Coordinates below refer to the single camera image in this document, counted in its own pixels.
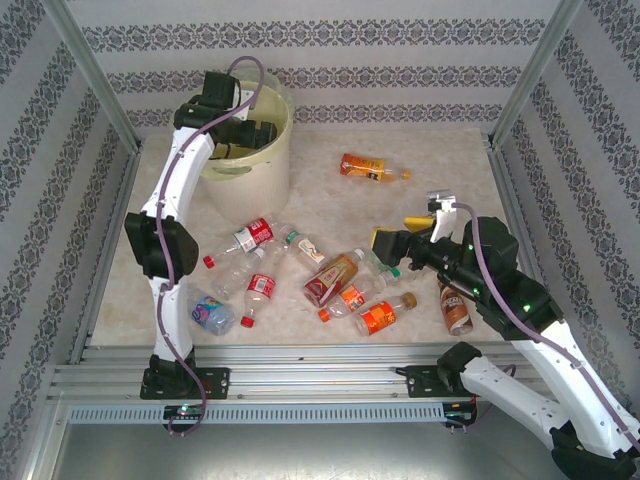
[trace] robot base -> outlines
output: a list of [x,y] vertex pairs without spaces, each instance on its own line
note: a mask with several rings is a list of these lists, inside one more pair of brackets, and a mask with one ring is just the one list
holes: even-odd
[[[202,382],[208,399],[225,400],[227,398],[230,374],[228,368],[196,367],[193,350],[184,360]],[[149,368],[144,371],[142,378],[140,398],[142,400],[199,399],[200,391],[196,382],[180,363],[161,360],[157,355],[152,355],[149,359]]]

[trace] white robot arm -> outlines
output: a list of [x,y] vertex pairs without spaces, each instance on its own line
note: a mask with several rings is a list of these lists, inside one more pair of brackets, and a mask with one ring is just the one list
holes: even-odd
[[[464,342],[438,361],[439,376],[451,389],[480,395],[524,425],[552,450],[556,464],[569,478],[630,478],[635,471],[633,458],[640,453],[640,423],[591,367],[546,289],[517,271],[517,241],[500,220],[478,219],[486,272],[479,267],[472,222],[467,224],[461,244],[450,239],[456,206],[475,215],[446,191],[430,195],[429,211],[436,220],[446,222],[438,229],[436,221],[430,237],[424,232],[398,235],[398,257],[409,252],[411,268],[434,269],[441,282],[473,301],[484,320],[540,373],[556,401],[533,392]],[[518,322],[497,302],[487,274]],[[532,340],[530,334],[538,335],[540,341]]]
[[[275,139],[273,124],[262,122],[257,128],[256,122],[247,120],[256,93],[242,89],[240,82],[228,74],[207,72],[202,95],[194,96],[176,111],[171,151],[151,197],[141,213],[129,213],[125,219],[136,261],[149,278],[158,316],[162,299],[162,318],[156,322],[154,354],[145,372],[142,395],[155,392],[153,398],[179,398],[187,391],[193,393],[193,381],[180,363],[195,369],[185,314],[185,286],[198,261],[198,245],[185,228],[188,208],[200,173],[217,143],[258,149]],[[157,231],[158,212],[171,267]]]

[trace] beige bucket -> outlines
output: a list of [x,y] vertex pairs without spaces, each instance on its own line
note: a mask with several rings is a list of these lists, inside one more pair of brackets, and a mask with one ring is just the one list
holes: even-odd
[[[241,84],[249,89],[257,86],[251,81]],[[289,142],[294,107],[289,98],[285,100],[267,85],[260,91],[248,119],[273,123],[276,139],[258,151],[232,148],[229,158],[209,160],[201,174],[213,205],[237,225],[246,225],[269,213],[278,214],[289,200]],[[226,153],[227,146],[218,145],[213,158],[224,157]]]

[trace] beige floor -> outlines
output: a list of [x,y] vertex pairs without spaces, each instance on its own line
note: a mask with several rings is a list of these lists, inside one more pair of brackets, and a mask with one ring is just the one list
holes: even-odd
[[[374,226],[402,227],[406,215],[421,215],[424,194],[450,188],[460,201],[483,215],[504,219],[495,182],[478,130],[406,132],[294,132],[291,140],[291,196],[280,218],[299,231],[316,235],[331,252],[368,245]],[[148,198],[166,161],[169,136],[147,138],[129,211],[139,211]],[[368,179],[339,175],[344,152],[393,159],[412,170],[408,182],[378,184]],[[467,218],[460,212],[454,238],[459,239]],[[189,213],[188,229],[204,253],[216,235],[234,230],[217,214],[198,184]],[[418,307],[391,327],[371,337],[360,337],[350,318],[323,324],[315,309],[300,293],[308,276],[294,258],[286,258],[278,277],[272,304],[253,329],[239,325],[225,336],[216,337],[190,324],[196,345],[291,345],[346,343],[411,343],[452,341],[440,307],[435,275],[428,273],[412,284],[390,288],[379,296],[412,291]],[[190,280],[203,288],[213,273],[200,263]],[[241,295],[233,299],[238,319],[242,316]],[[499,340],[470,308],[474,331],[467,341]],[[121,233],[98,321],[93,345],[153,345],[155,341],[153,302],[146,277],[133,258],[124,231]]]

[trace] mounting plate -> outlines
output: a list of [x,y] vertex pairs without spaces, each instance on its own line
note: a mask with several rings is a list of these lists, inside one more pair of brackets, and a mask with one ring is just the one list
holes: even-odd
[[436,365],[409,365],[396,368],[396,373],[406,378],[409,398],[469,397],[469,401],[473,398],[465,389],[449,390],[438,376]]
[[[227,399],[230,375],[230,370],[228,368],[196,367],[195,372],[198,378],[202,381],[209,400]],[[200,398],[200,391],[198,390],[198,387],[194,385],[194,388],[192,388],[187,394],[176,397],[175,392],[161,390],[154,384],[145,385],[143,383],[140,387],[140,398],[143,400],[176,400],[176,398],[197,400]]]

